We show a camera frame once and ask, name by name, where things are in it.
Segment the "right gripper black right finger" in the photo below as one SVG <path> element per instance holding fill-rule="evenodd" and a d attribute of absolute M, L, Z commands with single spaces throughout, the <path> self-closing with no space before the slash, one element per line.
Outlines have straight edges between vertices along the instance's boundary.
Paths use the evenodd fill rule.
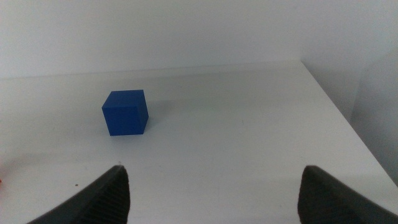
<path fill-rule="evenodd" d="M 397 215 L 357 193 L 318 166 L 302 173 L 297 211 L 301 223 L 390 223 Z"/>

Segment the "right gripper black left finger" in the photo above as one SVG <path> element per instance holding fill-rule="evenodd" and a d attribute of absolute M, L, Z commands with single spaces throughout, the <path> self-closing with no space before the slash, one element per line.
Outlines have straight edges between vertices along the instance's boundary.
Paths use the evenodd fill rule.
<path fill-rule="evenodd" d="M 113 166 L 98 179 L 32 223 L 127 223 L 130 211 L 128 174 Z"/>

